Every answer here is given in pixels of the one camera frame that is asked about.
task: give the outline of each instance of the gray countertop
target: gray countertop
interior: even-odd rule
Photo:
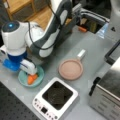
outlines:
[[[85,57],[82,60],[84,72],[83,75],[75,81],[64,80],[67,84],[76,89],[79,93],[73,105],[68,108],[62,116],[62,120],[106,120],[99,113],[89,106],[89,91],[93,80],[99,76],[102,77],[110,68],[104,61],[104,55],[112,47],[113,42],[102,39],[97,35],[87,32],[81,33],[77,27],[74,27],[72,34],[66,35],[66,40],[60,45],[49,62],[42,64],[45,71],[43,82],[35,88],[26,88],[18,81],[18,73],[12,72],[0,65],[0,81],[12,91],[26,106],[28,106],[41,120],[44,118],[32,107],[32,100],[37,93],[54,77],[62,80],[58,73],[59,64],[62,60],[76,58],[78,53],[86,50]]]

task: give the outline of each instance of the carrot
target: carrot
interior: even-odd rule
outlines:
[[[87,29],[86,29],[86,28],[83,28],[83,27],[78,27],[78,30],[79,30],[79,31],[82,31],[82,32],[87,32]]]
[[[28,76],[28,84],[31,85],[36,79],[38,78],[38,75],[37,74],[34,74],[34,75],[29,75]]]

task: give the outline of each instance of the plate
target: plate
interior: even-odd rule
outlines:
[[[44,70],[43,70],[43,68],[42,67],[40,67],[40,66],[37,66],[37,69],[38,69],[38,78],[34,81],[34,83],[33,84],[31,84],[31,85],[28,85],[28,83],[27,83],[27,78],[28,78],[28,75],[27,75],[27,73],[26,72],[24,72],[23,70],[21,70],[20,72],[19,72],[19,75],[18,75],[18,79],[19,79],[19,82],[22,84],[22,85],[24,85],[24,86],[26,86],[26,87],[36,87],[36,86],[38,86],[41,82],[42,82],[42,80],[43,80],[43,78],[44,78]]]

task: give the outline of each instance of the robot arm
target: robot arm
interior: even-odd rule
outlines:
[[[32,28],[25,36],[25,41],[34,55],[42,58],[48,57],[54,48],[54,44],[60,35],[68,14],[71,11],[70,0],[51,0],[53,14],[42,35],[39,28]]]
[[[53,14],[45,31],[35,22],[12,21],[3,25],[2,37],[8,56],[5,66],[35,74],[35,65],[24,60],[27,57],[26,46],[34,55],[42,58],[52,53],[72,6],[70,0],[51,0],[51,4]]]

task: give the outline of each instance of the cabinet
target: cabinet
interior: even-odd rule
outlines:
[[[3,0],[10,20],[27,21],[40,9],[45,7],[46,0]]]

